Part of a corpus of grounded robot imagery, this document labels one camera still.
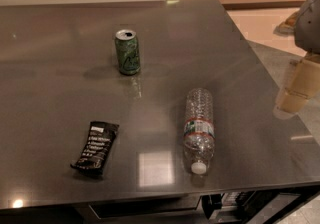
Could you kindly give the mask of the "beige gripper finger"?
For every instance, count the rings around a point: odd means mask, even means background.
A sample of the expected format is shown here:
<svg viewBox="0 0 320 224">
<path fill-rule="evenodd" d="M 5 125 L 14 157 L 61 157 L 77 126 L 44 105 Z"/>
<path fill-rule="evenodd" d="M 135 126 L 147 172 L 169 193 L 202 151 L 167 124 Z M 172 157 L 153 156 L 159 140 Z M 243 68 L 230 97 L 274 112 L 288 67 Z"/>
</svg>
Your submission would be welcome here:
<svg viewBox="0 0 320 224">
<path fill-rule="evenodd" d="M 276 109 L 288 114 L 299 112 L 320 91 L 320 54 L 307 52 L 291 60 L 284 84 L 276 98 Z"/>
</svg>

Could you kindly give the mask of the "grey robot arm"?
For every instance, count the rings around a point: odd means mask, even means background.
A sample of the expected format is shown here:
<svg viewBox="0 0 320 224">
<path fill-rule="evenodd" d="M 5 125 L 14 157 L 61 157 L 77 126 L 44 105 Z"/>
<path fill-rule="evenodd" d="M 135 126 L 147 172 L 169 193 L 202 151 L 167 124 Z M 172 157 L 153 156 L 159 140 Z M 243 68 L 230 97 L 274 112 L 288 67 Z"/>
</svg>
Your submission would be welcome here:
<svg viewBox="0 0 320 224">
<path fill-rule="evenodd" d="M 320 90 L 320 0 L 306 0 L 294 26 L 295 45 L 306 51 L 298 61 L 291 61 L 284 83 L 276 98 L 274 113 L 291 118 Z"/>
</svg>

